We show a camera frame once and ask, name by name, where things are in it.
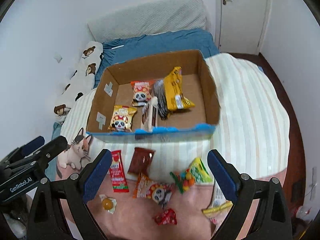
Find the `wall socket left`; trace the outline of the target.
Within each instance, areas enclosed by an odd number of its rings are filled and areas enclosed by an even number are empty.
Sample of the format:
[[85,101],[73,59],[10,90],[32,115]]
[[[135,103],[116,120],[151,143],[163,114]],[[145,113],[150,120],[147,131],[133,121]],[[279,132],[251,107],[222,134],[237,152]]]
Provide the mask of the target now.
[[54,59],[57,61],[57,63],[60,63],[61,60],[62,60],[62,56],[61,56],[60,54],[56,53],[56,54],[54,55]]

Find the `cardboard milk box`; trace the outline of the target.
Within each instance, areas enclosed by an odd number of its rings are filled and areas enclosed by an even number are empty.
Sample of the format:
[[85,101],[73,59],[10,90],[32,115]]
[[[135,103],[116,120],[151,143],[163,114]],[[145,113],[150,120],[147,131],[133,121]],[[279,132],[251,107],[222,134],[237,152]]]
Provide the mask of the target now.
[[107,67],[86,131],[104,142],[201,140],[219,118],[208,64],[199,50],[183,50]]

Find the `brown snack packet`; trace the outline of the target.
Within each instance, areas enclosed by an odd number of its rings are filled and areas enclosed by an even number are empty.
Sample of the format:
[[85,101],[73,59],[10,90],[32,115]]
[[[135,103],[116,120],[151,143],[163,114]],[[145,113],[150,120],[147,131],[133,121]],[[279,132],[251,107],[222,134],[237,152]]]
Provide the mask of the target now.
[[135,176],[141,173],[148,176],[155,150],[135,147],[131,163],[128,169],[128,174]]

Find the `orange panda snack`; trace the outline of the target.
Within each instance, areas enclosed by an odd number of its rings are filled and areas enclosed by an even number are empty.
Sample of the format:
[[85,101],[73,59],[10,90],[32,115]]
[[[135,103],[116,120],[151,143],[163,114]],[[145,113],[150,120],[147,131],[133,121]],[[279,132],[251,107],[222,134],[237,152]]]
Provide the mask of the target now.
[[155,80],[148,81],[131,81],[133,88],[133,97],[131,106],[140,107],[145,106],[152,98],[151,93]]
[[172,197],[174,188],[174,184],[160,183],[141,173],[137,179],[136,187],[133,192],[133,198],[145,198],[153,200],[156,204],[164,209]]

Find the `yellow black snack bag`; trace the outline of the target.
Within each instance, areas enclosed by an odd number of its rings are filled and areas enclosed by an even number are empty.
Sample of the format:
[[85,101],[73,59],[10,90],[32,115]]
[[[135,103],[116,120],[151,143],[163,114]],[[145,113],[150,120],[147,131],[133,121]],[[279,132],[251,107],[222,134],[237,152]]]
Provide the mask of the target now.
[[162,120],[176,111],[195,107],[195,104],[183,95],[182,68],[177,66],[165,78],[153,85],[154,95],[158,99],[158,113]]

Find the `white power strip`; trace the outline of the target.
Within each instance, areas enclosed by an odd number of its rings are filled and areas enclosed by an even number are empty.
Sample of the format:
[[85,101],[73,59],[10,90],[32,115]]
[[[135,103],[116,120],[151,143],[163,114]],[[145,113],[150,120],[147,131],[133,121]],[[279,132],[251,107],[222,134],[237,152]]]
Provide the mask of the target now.
[[316,187],[317,187],[317,167],[312,168],[312,182],[310,187],[311,187],[310,201],[313,201],[316,195]]

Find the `small red packet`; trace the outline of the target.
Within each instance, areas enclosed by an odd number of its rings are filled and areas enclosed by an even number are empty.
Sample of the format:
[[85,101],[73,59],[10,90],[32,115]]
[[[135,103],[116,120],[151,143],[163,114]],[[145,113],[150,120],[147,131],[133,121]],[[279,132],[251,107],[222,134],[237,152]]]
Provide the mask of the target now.
[[157,214],[153,220],[157,225],[177,224],[176,213],[171,208]]

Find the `red long snack packet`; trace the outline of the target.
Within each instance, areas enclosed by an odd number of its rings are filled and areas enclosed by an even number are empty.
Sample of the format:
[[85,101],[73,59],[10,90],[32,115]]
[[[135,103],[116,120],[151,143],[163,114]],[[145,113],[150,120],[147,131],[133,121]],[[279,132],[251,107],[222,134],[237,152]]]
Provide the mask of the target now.
[[125,177],[121,150],[112,151],[112,163],[109,168],[111,183],[115,193],[128,193],[129,187]]

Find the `yellow panda snack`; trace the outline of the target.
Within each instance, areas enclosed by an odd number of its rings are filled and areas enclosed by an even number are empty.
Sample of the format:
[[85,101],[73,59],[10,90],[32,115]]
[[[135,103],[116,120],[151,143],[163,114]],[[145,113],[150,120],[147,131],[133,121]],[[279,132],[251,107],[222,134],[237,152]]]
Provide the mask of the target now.
[[136,112],[136,107],[115,105],[108,130],[115,132],[132,132],[132,119]]

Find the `clear jelly candy packet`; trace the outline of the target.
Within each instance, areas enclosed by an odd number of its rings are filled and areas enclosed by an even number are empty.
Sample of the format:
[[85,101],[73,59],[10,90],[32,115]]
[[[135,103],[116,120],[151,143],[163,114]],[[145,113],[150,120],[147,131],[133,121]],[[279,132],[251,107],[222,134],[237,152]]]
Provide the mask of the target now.
[[117,201],[114,198],[108,197],[104,194],[100,194],[99,198],[104,210],[108,211],[111,214],[114,214],[117,206]]

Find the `white cookie packet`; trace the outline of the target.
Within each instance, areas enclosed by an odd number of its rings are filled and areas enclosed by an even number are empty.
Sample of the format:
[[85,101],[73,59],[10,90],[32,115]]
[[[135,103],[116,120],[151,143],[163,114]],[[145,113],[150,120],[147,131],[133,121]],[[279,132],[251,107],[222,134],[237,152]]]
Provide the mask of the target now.
[[213,187],[213,194],[212,194],[212,201],[209,207],[218,207],[227,202],[225,195],[223,194],[222,190],[220,189],[217,181],[214,181]]

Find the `green candy bag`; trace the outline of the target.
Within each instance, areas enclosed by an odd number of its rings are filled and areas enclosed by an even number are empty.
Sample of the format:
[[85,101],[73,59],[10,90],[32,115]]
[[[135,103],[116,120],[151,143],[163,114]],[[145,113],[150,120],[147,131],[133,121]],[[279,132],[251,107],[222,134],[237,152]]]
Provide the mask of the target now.
[[201,158],[195,158],[188,168],[180,173],[170,172],[180,194],[187,192],[192,186],[196,184],[212,183],[213,179],[210,177],[206,167]]

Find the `bear print pillow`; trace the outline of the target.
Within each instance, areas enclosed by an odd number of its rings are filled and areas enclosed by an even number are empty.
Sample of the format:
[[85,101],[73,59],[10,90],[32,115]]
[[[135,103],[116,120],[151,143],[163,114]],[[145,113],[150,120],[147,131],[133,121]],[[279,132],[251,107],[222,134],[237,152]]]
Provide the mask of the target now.
[[103,45],[96,41],[88,42],[73,76],[55,101],[53,111],[56,122],[62,124],[76,101],[93,89],[102,59]]

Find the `grey headboard cushion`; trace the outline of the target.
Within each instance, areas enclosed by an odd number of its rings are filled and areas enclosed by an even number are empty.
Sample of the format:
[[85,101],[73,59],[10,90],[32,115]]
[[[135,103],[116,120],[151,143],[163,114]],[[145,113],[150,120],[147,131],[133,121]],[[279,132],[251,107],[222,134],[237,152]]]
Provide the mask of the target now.
[[97,42],[200,28],[210,20],[203,0],[160,0],[117,10],[88,22]]

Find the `beige chocolate stick packet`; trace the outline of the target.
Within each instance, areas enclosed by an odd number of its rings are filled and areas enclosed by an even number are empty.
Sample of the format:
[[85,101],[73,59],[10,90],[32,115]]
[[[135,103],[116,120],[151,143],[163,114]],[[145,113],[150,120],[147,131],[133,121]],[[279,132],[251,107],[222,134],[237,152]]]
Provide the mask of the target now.
[[141,129],[152,132],[158,126],[158,98],[152,97],[142,108]]

